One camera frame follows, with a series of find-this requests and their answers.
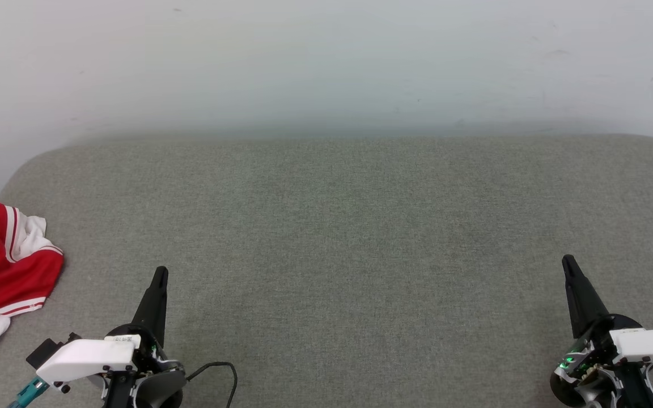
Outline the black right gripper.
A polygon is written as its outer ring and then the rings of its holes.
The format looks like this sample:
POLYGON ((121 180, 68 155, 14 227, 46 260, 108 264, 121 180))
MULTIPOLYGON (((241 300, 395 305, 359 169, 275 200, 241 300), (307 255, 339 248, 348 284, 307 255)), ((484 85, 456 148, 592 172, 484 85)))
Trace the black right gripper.
POLYGON ((553 395, 570 408, 653 408, 651 357, 630 361, 620 356, 611 336, 642 326, 630 317, 609 313, 573 255, 563 256, 562 268, 576 341, 551 374, 553 395))

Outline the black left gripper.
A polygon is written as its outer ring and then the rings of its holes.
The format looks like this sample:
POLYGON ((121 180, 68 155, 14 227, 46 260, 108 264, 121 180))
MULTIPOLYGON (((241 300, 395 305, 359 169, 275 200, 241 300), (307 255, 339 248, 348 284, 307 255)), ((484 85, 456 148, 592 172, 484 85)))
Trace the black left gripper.
POLYGON ((112 340, 135 342, 135 348, 123 368, 109 367, 102 375, 102 408, 179 408, 183 400, 184 366, 163 350, 168 275, 165 266, 158 266, 132 323, 107 334, 112 340))

